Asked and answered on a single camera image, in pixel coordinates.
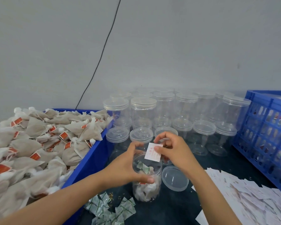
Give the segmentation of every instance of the hand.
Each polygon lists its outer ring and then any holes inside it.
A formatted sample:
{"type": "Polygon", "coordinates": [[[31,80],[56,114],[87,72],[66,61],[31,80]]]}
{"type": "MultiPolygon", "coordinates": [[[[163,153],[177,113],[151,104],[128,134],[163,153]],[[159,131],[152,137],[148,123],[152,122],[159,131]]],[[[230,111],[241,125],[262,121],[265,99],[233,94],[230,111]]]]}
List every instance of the hand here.
{"type": "Polygon", "coordinates": [[[154,150],[168,157],[185,175],[193,168],[201,167],[182,137],[171,132],[163,132],[155,138],[154,143],[157,144],[163,138],[169,140],[162,143],[163,147],[155,146],[154,150]]]}
{"type": "Polygon", "coordinates": [[[136,173],[132,168],[133,157],[135,154],[143,151],[135,150],[135,147],[143,146],[143,143],[132,142],[127,151],[118,156],[105,169],[102,175],[106,181],[106,188],[117,187],[125,185],[131,181],[138,181],[141,183],[154,183],[154,179],[149,175],[136,173]]]}

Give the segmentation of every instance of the blue plastic crate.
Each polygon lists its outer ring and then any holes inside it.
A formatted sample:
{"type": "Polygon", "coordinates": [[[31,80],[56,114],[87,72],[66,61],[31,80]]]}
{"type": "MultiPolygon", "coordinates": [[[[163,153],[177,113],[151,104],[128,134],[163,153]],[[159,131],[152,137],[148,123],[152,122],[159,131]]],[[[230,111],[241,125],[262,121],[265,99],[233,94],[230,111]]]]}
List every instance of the blue plastic crate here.
{"type": "MultiPolygon", "coordinates": [[[[57,111],[75,111],[75,109],[55,109],[57,111]]],[[[79,113],[82,114],[82,112],[89,113],[90,111],[97,111],[97,110],[80,110],[77,109],[79,113]]],[[[76,167],[76,169],[73,171],[71,176],[68,178],[66,183],[63,185],[62,189],[65,187],[68,187],[83,178],[86,178],[87,176],[97,173],[98,171],[102,170],[108,160],[108,157],[111,154],[112,148],[108,148],[106,144],[106,133],[108,129],[112,127],[113,121],[110,122],[108,127],[101,133],[103,140],[96,141],[94,145],[90,148],[89,152],[86,154],[86,156],[81,160],[79,165],[76,167]]],[[[72,225],[76,224],[79,215],[82,211],[83,207],[81,207],[77,212],[75,212],[64,224],[66,225],[72,225]]]]}
{"type": "Polygon", "coordinates": [[[281,98],[277,96],[281,91],[247,91],[245,98],[252,103],[233,146],[281,190],[281,98]]]}

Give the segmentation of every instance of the white wall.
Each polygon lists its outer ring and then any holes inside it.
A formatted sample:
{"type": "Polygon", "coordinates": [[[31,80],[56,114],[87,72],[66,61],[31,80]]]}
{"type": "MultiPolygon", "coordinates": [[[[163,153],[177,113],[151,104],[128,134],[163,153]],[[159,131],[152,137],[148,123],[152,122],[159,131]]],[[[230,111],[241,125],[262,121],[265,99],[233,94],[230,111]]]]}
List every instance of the white wall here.
{"type": "MultiPolygon", "coordinates": [[[[118,0],[0,0],[0,120],[74,108],[118,0]]],[[[281,89],[281,0],[122,0],[79,108],[117,87],[281,89]]]]}

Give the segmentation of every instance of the wire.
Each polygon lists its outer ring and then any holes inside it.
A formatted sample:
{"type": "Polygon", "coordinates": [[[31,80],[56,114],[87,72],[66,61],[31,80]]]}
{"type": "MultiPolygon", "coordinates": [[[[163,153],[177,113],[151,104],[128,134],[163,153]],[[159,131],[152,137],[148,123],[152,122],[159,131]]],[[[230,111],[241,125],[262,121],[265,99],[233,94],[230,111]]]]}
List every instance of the wire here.
{"type": "Polygon", "coordinates": [[[86,92],[87,88],[90,86],[90,83],[92,82],[92,80],[93,80],[93,78],[94,78],[94,76],[95,76],[95,73],[96,73],[96,71],[97,71],[97,68],[98,68],[98,66],[99,66],[99,64],[100,64],[100,62],[101,62],[101,59],[102,59],[102,56],[103,56],[103,52],[104,52],[104,49],[105,49],[105,46],[106,46],[106,43],[107,43],[107,40],[108,40],[109,35],[110,35],[111,31],[112,31],[114,22],[116,21],[116,15],[117,15],[117,13],[118,13],[118,9],[119,9],[120,3],[121,3],[121,0],[119,0],[118,6],[117,6],[117,8],[116,8],[116,14],[114,15],[113,23],[112,23],[111,29],[110,29],[110,31],[109,31],[109,33],[108,33],[108,36],[107,36],[107,38],[106,38],[106,41],[105,41],[105,44],[104,44],[104,47],[103,47],[103,50],[102,50],[102,53],[101,53],[100,60],[99,60],[99,62],[98,62],[98,64],[97,64],[97,67],[96,67],[96,69],[95,69],[95,71],[94,71],[94,74],[93,74],[92,78],[90,79],[90,82],[88,83],[86,89],[84,90],[82,96],[80,97],[79,102],[78,102],[78,104],[77,104],[77,106],[76,106],[75,109],[77,109],[77,107],[78,107],[78,105],[79,105],[81,99],[83,98],[84,93],[86,92]]]}

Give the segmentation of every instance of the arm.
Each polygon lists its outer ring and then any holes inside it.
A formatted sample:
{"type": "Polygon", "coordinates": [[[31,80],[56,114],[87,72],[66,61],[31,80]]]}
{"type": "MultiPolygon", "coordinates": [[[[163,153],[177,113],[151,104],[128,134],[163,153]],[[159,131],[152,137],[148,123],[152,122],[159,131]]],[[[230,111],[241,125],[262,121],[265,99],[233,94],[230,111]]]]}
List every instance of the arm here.
{"type": "Polygon", "coordinates": [[[0,220],[0,224],[63,224],[90,198],[106,189],[131,181],[154,183],[152,178],[138,174],[132,168],[135,147],[141,145],[139,142],[131,143],[128,150],[105,169],[24,207],[0,220]]]}
{"type": "Polygon", "coordinates": [[[193,183],[209,225],[242,225],[183,138],[164,132],[158,135],[154,142],[158,143],[163,138],[170,140],[163,142],[164,147],[154,149],[168,157],[193,183]]]}

